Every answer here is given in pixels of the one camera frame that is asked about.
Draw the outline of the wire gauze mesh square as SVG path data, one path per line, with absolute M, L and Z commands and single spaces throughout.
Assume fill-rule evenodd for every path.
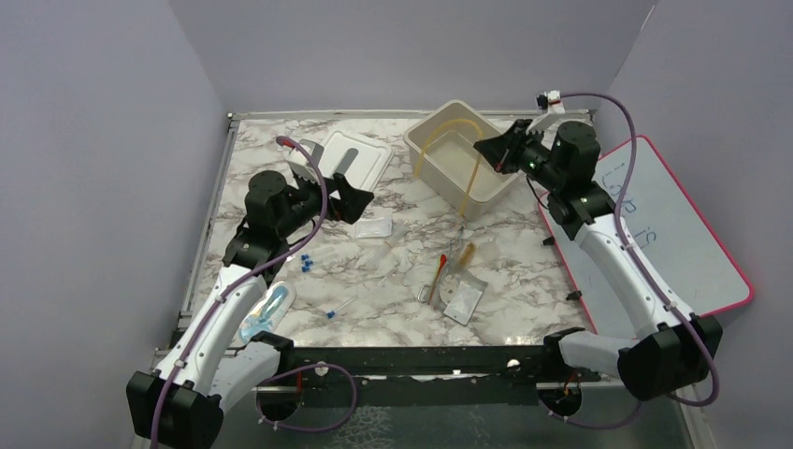
M 442 275 L 433 291 L 431 307 L 466 326 L 489 284 L 465 271 Z

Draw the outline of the metal crucible tongs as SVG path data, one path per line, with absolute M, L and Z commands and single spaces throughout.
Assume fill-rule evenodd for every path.
M 447 255 L 448 262 L 447 262 L 447 264 L 444 267 L 444 270 L 443 270 L 443 272 L 441 274 L 441 277 L 440 277 L 440 281 L 439 281 L 437 289 L 435 291 L 434 304 L 431 306 L 433 308 L 437 307 L 438 304 L 440 303 L 439 289 L 440 289 L 441 281 L 447 275 L 447 273 L 448 273 L 448 271 L 449 271 L 449 269 L 451 267 L 452 260 L 455 257 L 457 257 L 458 254 L 462 251 L 464 232 L 465 232 L 465 226 L 462 224 L 455 230 L 454 235 L 451 238 L 451 240 L 449 241 L 446 249 L 442 252 L 442 253 L 445 253 Z M 430 283 L 426 283 L 426 284 L 423 284 L 421 286 L 421 288 L 420 288 L 420 290 L 419 290 L 419 292 L 417 294 L 417 297 L 416 297 L 418 302 L 423 303 L 423 304 L 427 304 L 427 296 L 429 295 L 430 284 L 432 283 L 432 281 Z

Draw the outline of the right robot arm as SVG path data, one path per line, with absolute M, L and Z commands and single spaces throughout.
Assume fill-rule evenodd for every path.
M 474 143 L 497 172 L 523 172 L 547 190 L 553 220 L 595 263 L 622 304 L 635 339 L 617 339 L 572 328 L 546 338 L 541 372 L 561 381 L 576 369 L 618 378 L 640 401 L 673 398 L 677 390 L 709 379 L 703 407 L 718 398 L 721 379 L 714 363 L 723 328 L 701 317 L 674 294 L 651 266 L 625 222 L 620 206 L 600 187 L 595 169 L 600 155 L 596 132 L 581 122 L 564 122 L 551 146 L 531 121 L 518 120 L 502 135 Z

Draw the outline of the red plastic spoon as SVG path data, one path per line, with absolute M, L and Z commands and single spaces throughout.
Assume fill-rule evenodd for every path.
M 447 262 L 448 262 L 447 255 L 445 253 L 442 253 L 440 255 L 440 258 L 439 258 L 439 266 L 438 266 L 438 269 L 436 271 L 435 277 L 434 277 L 432 283 L 430 284 L 429 295 L 427 296 L 427 304 L 430 305 L 430 306 L 432 306 L 434 304 L 435 291 L 437 289 L 438 283 L 440 281 L 441 274 L 442 274 L 442 272 L 444 270 L 444 267 L 447 264 Z

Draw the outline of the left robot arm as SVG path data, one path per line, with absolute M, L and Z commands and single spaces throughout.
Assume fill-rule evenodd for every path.
M 296 175 L 296 184 L 272 170 L 254 175 L 245 216 L 226 247 L 209 297 L 174 348 L 150 372 L 137 371 L 126 386 L 135 433 L 156 448 L 209 448 L 229 409 L 255 386 L 284 384 L 302 391 L 295 344 L 258 331 L 233 357 L 232 340 L 254 304 L 295 252 L 288 239 L 323 221 L 357 222 L 373 200 L 370 185 L 355 187 L 340 173 L 321 181 Z

